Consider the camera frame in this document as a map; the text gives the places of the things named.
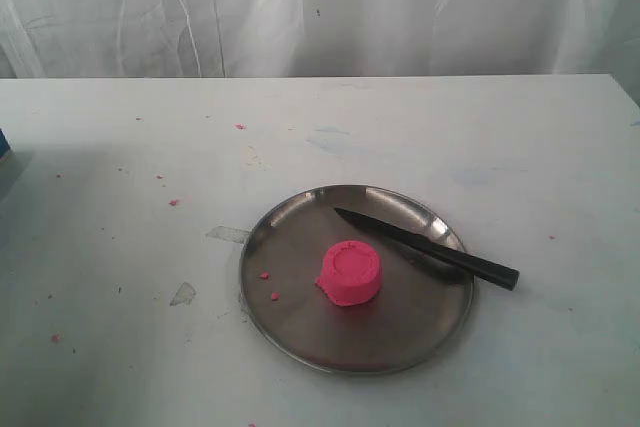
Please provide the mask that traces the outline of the clear tape piece upper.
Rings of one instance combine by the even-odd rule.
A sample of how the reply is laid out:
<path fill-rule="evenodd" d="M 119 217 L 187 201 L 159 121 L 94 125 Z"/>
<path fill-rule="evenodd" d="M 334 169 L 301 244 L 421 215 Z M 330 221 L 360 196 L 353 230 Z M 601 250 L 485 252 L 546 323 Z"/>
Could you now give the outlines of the clear tape piece upper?
<path fill-rule="evenodd" d="M 208 238 L 217 239 L 224 242 L 243 244 L 250 233 L 246 230 L 231 228 L 219 225 L 206 233 Z"/>

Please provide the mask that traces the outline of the blue box at table edge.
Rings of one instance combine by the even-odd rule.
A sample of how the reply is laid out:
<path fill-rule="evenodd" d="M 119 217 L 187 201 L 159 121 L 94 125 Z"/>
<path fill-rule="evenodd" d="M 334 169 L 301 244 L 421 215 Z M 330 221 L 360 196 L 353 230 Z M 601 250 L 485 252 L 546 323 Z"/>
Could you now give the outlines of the blue box at table edge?
<path fill-rule="evenodd" d="M 4 132 L 0 130 L 0 161 L 3 162 L 12 153 L 11 146 Z"/>

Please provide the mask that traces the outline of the clear tape piece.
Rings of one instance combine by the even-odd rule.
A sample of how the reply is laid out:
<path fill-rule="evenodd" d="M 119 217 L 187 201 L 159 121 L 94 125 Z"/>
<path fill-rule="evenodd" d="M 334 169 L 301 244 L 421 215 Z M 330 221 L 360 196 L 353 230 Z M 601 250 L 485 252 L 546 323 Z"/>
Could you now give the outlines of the clear tape piece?
<path fill-rule="evenodd" d="M 217 239 L 224 242 L 243 244 L 250 233 L 246 230 L 231 228 L 219 225 L 206 233 L 208 238 Z"/>
<path fill-rule="evenodd" d="M 171 307 L 179 305 L 190 305 L 197 294 L 196 289 L 188 282 L 183 282 L 176 290 L 169 305 Z"/>

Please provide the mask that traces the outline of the round steel plate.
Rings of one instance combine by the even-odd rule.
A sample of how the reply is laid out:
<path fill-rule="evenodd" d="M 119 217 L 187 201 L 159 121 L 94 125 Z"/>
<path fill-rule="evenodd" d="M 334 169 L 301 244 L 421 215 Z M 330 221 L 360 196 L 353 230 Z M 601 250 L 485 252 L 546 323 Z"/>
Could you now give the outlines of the round steel plate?
<path fill-rule="evenodd" d="M 398 372 L 446 348 L 472 311 L 474 278 L 355 229 L 337 215 L 339 208 L 464 248 L 441 217 L 400 193 L 333 185 L 296 194 L 266 213 L 244 244 L 240 292 L 258 330 L 292 358 L 331 373 Z M 315 280 L 326 251 L 346 240 L 366 242 L 377 251 L 382 287 L 364 304 L 339 307 Z"/>

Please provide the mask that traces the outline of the pink clay lump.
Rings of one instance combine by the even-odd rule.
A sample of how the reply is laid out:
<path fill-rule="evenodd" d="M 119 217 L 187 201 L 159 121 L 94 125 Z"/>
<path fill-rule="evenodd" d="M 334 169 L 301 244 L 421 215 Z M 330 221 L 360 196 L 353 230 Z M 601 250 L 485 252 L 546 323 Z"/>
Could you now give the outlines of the pink clay lump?
<path fill-rule="evenodd" d="M 356 240 L 334 244 L 324 255 L 315 285 L 339 307 L 369 302 L 382 285 L 377 251 L 369 244 Z"/>

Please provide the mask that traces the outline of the clear tape piece lower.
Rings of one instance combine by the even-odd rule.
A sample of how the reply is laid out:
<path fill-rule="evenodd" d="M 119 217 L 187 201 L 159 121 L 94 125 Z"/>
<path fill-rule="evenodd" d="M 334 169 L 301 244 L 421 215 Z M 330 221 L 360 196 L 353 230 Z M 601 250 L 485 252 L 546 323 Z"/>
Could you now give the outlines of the clear tape piece lower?
<path fill-rule="evenodd" d="M 176 290 L 169 305 L 171 307 L 179 305 L 190 305 L 197 294 L 196 289 L 188 282 L 183 282 Z"/>

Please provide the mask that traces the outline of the white backdrop curtain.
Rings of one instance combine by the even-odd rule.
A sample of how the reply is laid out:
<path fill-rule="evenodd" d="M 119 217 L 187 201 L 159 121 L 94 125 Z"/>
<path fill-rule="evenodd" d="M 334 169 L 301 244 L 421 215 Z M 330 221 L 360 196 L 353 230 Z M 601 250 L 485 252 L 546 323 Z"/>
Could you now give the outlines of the white backdrop curtain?
<path fill-rule="evenodd" d="M 19 78 L 638 67 L 639 0 L 1 0 L 1 70 Z"/>

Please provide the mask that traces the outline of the black knife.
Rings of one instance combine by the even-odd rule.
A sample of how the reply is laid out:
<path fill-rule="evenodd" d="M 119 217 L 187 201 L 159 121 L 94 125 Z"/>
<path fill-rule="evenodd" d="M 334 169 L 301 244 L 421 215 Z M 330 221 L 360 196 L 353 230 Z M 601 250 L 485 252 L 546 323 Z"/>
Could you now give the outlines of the black knife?
<path fill-rule="evenodd" d="M 449 248 L 431 241 L 424 235 L 410 232 L 358 212 L 343 208 L 334 208 L 334 211 L 343 220 L 359 230 L 391 239 L 436 260 L 466 270 L 470 274 L 503 289 L 513 291 L 518 283 L 520 272 L 510 267 Z"/>

